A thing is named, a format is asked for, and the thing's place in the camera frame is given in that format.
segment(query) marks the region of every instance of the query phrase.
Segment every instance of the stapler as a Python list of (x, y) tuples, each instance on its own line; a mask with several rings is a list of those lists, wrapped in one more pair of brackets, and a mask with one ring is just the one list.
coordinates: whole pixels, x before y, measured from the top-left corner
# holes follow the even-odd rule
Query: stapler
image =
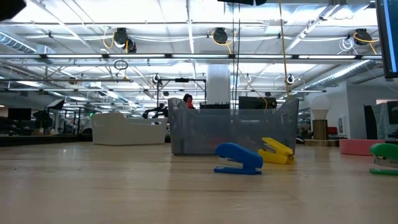
[(258, 150), (264, 162), (294, 164), (293, 150), (272, 138), (262, 138), (267, 149)]
[[(398, 146), (389, 143), (377, 143), (371, 146), (374, 163), (379, 166), (398, 168)], [(372, 174), (398, 175), (398, 169), (370, 168)]]
[(224, 172), (229, 174), (261, 174), (262, 158), (259, 154), (245, 149), (235, 143), (224, 143), (219, 145), (215, 151), (216, 155), (226, 159), (228, 164), (235, 163), (235, 167), (218, 166), (214, 172)]

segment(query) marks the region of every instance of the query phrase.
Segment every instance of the pink box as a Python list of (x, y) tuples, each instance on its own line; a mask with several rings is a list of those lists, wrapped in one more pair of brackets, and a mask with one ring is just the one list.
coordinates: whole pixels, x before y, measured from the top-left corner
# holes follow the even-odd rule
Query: pink box
[(372, 156), (370, 147), (377, 143), (386, 143), (385, 140), (368, 139), (340, 139), (340, 153), (357, 156)]

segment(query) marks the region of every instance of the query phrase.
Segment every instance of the display screen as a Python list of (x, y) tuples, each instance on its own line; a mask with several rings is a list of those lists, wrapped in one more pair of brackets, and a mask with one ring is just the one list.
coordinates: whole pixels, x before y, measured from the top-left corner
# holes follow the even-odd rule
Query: display screen
[(384, 76), (398, 78), (398, 0), (377, 0), (377, 19), (383, 54)]

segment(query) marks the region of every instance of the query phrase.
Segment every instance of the yellow stapler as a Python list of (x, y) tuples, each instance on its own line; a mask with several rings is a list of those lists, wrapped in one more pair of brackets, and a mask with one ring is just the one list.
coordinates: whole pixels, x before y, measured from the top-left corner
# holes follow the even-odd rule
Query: yellow stapler
[(269, 149), (260, 149), (259, 155), (263, 162), (275, 164), (294, 164), (293, 150), (272, 138), (262, 138)]

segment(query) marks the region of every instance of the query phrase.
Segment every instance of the table surface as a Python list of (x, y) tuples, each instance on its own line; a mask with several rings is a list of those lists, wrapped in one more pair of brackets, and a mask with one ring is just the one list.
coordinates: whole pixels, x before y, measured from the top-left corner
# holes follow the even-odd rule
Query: table surface
[(296, 152), (296, 165), (250, 176), (216, 174), (217, 157), (169, 144), (4, 147), (1, 223), (397, 223), (398, 177), (370, 174), (372, 157)]

